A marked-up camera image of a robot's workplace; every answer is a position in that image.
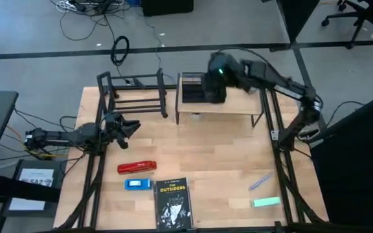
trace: concrete floor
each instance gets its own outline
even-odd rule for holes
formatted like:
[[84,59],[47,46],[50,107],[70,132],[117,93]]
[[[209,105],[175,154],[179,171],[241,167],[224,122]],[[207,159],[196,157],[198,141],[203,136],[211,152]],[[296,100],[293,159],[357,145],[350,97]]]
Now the concrete floor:
[[[132,48],[156,46],[151,28],[132,8],[125,20],[110,17],[115,34],[129,37]],[[298,42],[347,41],[352,37],[353,19],[333,19],[328,27],[320,22],[328,14],[337,13],[336,6],[319,5]],[[97,27],[90,38],[69,41],[62,36],[59,20],[62,13],[49,0],[0,0],[0,54],[27,52],[57,52],[69,50],[109,49],[112,44],[107,27]],[[146,19],[156,27],[165,46],[221,45],[231,43],[288,43],[284,24],[275,1],[204,0],[195,1],[195,10],[189,14],[175,14]],[[63,26],[70,37],[87,35],[93,22],[86,17],[68,13]],[[373,39],[373,26],[366,24],[359,39]],[[270,53],[267,49],[255,50],[282,73],[302,82],[299,68],[292,51]],[[166,74],[176,77],[178,72],[201,72],[207,65],[212,51],[160,53],[162,68]],[[322,96],[322,111],[327,122],[338,104],[347,100],[367,103],[373,99],[373,46],[302,49],[311,82]],[[232,52],[236,58],[252,59],[250,54]],[[130,54],[121,67],[123,74],[146,74],[157,70],[158,61],[153,53]],[[0,60],[0,90],[19,93],[17,108],[57,122],[62,115],[76,115],[83,87],[96,85],[95,77],[104,71],[116,74],[109,56],[79,56],[61,58],[29,58]],[[358,108],[346,105],[337,112],[333,123]],[[45,129],[55,126],[31,119]],[[30,129],[21,118],[13,115],[9,125],[20,132]],[[15,149],[20,147],[10,139],[1,143]],[[16,156],[0,148],[0,158]],[[14,161],[0,162],[0,166]],[[11,175],[12,167],[0,170]],[[4,232],[36,232],[48,230],[52,219],[8,218]]]

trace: green eraser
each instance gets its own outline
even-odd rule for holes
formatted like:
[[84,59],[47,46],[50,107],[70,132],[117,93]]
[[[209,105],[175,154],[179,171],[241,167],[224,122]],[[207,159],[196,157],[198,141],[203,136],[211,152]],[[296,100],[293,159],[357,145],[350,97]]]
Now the green eraser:
[[261,207],[261,206],[277,205],[277,204],[280,204],[279,197],[268,197],[268,198],[253,200],[253,207]]

